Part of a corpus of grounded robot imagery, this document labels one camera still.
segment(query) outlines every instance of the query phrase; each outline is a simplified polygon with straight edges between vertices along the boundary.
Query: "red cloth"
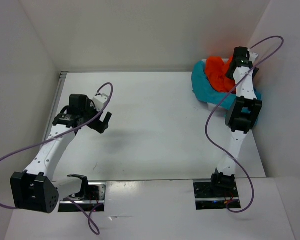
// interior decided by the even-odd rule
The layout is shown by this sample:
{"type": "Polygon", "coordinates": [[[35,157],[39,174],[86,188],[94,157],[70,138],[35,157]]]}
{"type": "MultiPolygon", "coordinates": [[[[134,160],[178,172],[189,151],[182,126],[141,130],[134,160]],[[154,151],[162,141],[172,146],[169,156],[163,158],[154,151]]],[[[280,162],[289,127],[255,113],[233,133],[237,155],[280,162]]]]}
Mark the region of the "red cloth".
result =
{"type": "Polygon", "coordinates": [[[206,60],[204,72],[211,86],[217,92],[228,93],[236,85],[235,80],[226,77],[231,61],[232,57],[227,63],[224,63],[219,56],[210,56],[206,60]]]}

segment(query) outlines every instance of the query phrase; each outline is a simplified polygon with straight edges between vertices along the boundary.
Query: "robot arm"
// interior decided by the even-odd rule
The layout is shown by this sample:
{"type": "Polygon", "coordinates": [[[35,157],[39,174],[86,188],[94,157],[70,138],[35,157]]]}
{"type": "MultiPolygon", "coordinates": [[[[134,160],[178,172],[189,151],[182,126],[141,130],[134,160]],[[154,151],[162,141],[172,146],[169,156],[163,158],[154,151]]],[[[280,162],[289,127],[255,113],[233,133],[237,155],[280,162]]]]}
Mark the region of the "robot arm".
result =
{"type": "MultiPolygon", "coordinates": [[[[69,106],[64,107],[55,117],[48,138],[54,139],[71,128],[86,123],[100,112],[108,98],[107,95],[99,93],[92,100],[86,95],[71,94],[69,106]]],[[[107,112],[103,121],[100,121],[100,116],[87,126],[102,134],[109,127],[111,116],[112,114],[107,112]]],[[[70,132],[44,144],[23,172],[15,172],[12,175],[10,184],[17,208],[51,213],[59,200],[72,194],[78,198],[89,194],[86,176],[71,174],[52,182],[63,153],[77,133],[78,131],[70,132]]]]}
{"type": "MultiPolygon", "coordinates": [[[[235,84],[246,75],[257,59],[256,53],[250,52],[246,47],[236,47],[230,63],[227,78],[235,80],[235,84]]],[[[236,99],[229,109],[225,124],[231,130],[228,151],[237,159],[247,133],[251,130],[259,116],[262,101],[255,94],[253,78],[258,72],[255,68],[245,80],[236,88],[236,99]]],[[[211,186],[215,190],[232,189],[235,182],[236,163],[228,155],[219,162],[215,173],[211,177],[211,186]]]]}

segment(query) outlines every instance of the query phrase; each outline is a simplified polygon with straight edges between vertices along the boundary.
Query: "teal cloth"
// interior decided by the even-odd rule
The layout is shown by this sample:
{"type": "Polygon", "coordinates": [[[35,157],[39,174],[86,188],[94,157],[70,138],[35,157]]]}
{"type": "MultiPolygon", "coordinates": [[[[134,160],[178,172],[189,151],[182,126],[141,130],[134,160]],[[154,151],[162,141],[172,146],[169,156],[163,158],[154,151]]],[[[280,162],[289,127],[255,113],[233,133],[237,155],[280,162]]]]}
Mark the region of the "teal cloth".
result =
{"type": "MultiPolygon", "coordinates": [[[[199,61],[196,65],[194,65],[191,76],[193,92],[196,98],[201,102],[218,104],[226,93],[218,92],[213,89],[207,75],[204,72],[205,68],[206,64],[203,61],[199,61]]],[[[261,94],[256,90],[254,90],[254,93],[257,99],[261,100],[261,94]]],[[[236,97],[236,94],[230,94],[220,106],[229,110],[236,97]]]]}

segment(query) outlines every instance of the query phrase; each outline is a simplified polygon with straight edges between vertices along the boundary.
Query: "orange fabric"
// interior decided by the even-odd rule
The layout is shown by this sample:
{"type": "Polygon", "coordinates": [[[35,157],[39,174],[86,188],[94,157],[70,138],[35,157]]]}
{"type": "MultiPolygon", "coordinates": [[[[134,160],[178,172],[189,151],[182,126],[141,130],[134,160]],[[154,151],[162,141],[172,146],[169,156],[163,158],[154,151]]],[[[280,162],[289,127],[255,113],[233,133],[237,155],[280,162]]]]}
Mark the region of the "orange fabric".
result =
{"type": "Polygon", "coordinates": [[[206,60],[205,74],[211,86],[217,92],[228,93],[236,85],[235,80],[226,77],[231,61],[232,57],[227,63],[224,63],[219,56],[210,56],[206,60]]]}

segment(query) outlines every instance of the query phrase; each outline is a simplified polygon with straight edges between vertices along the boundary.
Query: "white floor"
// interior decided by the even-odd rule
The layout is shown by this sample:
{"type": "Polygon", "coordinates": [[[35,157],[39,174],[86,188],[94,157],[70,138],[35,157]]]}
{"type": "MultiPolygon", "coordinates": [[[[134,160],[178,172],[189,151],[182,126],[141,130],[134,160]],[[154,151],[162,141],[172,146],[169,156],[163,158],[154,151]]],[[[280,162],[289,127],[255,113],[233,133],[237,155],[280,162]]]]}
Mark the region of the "white floor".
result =
{"type": "MultiPolygon", "coordinates": [[[[70,94],[92,98],[106,82],[114,85],[109,129],[99,134],[83,128],[65,151],[55,180],[71,173],[97,181],[211,177],[224,154],[205,136],[210,112],[192,92],[191,72],[68,73],[58,112],[69,104],[70,94]]],[[[209,132],[227,146],[230,130],[224,116],[213,117],[209,132]]],[[[252,132],[239,161],[251,177],[265,177],[252,132]]],[[[237,168],[236,177],[246,176],[237,168]]]]}
{"type": "MultiPolygon", "coordinates": [[[[192,180],[108,182],[96,237],[81,212],[15,210],[5,240],[294,240],[275,181],[255,178],[255,201],[244,213],[196,210],[192,180]]],[[[237,179],[242,206],[251,199],[237,179]]]]}

